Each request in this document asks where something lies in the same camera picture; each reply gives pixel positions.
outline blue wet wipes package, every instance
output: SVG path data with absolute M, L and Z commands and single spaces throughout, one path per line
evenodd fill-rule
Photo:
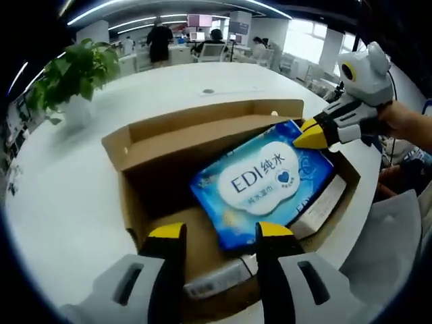
M 330 176 L 319 151 L 293 146 L 300 134 L 293 121 L 276 124 L 192 179 L 222 248 L 252 244 L 258 221 L 291 223 Z

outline cardboard box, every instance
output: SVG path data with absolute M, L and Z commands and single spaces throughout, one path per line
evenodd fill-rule
M 210 165 L 273 124 L 302 117 L 301 100 L 257 100 L 195 107 L 124 126 L 102 139 L 119 174 L 126 230 L 137 250 L 156 227 L 184 222 L 188 227 L 186 283 L 235 259 L 219 249 L 211 220 L 189 189 L 198 170 Z M 341 153 L 326 153 L 347 183 L 329 219 L 302 242 L 318 249 L 351 200 L 359 175 Z M 205 323 L 235 314 L 258 301 L 253 277 L 204 300 L 184 297 L 184 322 Z

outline cable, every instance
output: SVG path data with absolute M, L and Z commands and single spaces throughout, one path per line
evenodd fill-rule
M 393 76 L 390 73 L 390 70 L 388 70 L 387 72 L 388 72 L 388 74 L 390 76 L 391 83 L 393 84 L 394 100 L 398 100 L 398 93 L 396 91 L 396 85 L 394 83 Z M 393 139 L 393 145 L 391 146 L 390 165 L 392 165 L 392 162 L 393 162 L 393 153 L 394 153 L 394 145 L 395 145 L 395 143 L 396 143 L 396 139 L 394 138 Z

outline white pillar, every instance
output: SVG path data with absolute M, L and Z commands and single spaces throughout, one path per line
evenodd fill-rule
M 324 72 L 333 74 L 343 41 L 344 34 L 332 29 L 327 29 L 323 51 L 319 58 L 319 66 L 324 70 Z
M 232 11 L 229 13 L 230 22 L 239 22 L 248 25 L 248 33 L 242 35 L 242 45 L 247 45 L 250 36 L 250 25 L 252 24 L 252 14 L 245 11 Z
M 109 43 L 108 22 L 99 20 L 76 33 L 77 43 L 86 38 L 91 38 L 93 42 Z

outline ceiling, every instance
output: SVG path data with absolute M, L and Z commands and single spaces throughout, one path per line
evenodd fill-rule
M 8 45 L 7 54 L 9 55 L 8 64 L 3 69 L 3 80 L 5 80 L 5 85 L 2 85 L 3 93 L 7 92 L 23 63 L 28 62 L 28 67 L 14 85 L 10 96 L 3 98 L 3 104 L 18 96 L 46 62 L 60 54 L 65 46 L 70 45 L 77 30 L 100 19 L 107 20 L 110 25 L 115 25 L 146 16 L 189 13 L 224 16 L 230 11 L 236 10 L 249 11 L 254 16 L 285 18 L 279 13 L 248 0 L 121 0 L 68 26 L 68 22 L 80 14 L 106 3 L 108 0 L 72 0 L 64 14 L 59 18 L 58 13 L 67 1 L 26 1 L 25 5 L 21 1 L 11 1 L 9 11 L 2 13 L 3 21 L 13 21 L 13 24 L 5 29 L 7 32 L 4 33 L 5 38 L 3 38 L 3 44 Z M 421 84 L 422 90 L 427 89 L 427 86 L 424 86 L 424 73 L 421 74 L 419 72 L 421 69 L 413 67 L 420 59 L 425 59 L 425 56 L 421 55 L 420 59 L 410 60 L 410 57 L 415 55 L 415 50 L 424 50 L 422 46 L 418 45 L 423 40 L 410 37 L 411 29 L 408 27 L 411 26 L 409 20 L 416 20 L 415 13 L 421 11 L 418 9 L 421 8 L 421 5 L 417 4 L 415 8 L 408 6 L 410 9 L 399 7 L 396 11 L 392 8 L 398 5 L 392 5 L 394 2 L 392 0 L 363 0 L 361 4 L 357 0 L 261 1 L 293 18 L 319 21 L 328 24 L 333 29 L 351 33 L 356 33 L 359 30 L 366 43 L 376 40 L 379 34 L 381 38 L 387 40 L 388 44 L 391 44 L 391 46 L 386 46 L 386 50 L 392 59 L 399 61 L 399 64 L 406 68 L 404 69 L 405 72 L 417 84 Z M 419 1 L 411 0 L 410 4 Z M 369 15 L 365 15 L 365 8 L 369 8 Z M 399 22 L 395 20 L 392 15 L 388 14 L 389 11 L 397 12 L 398 17 L 402 20 Z M 405 35 L 404 46 L 412 49 L 409 54 L 398 45 L 400 35 Z

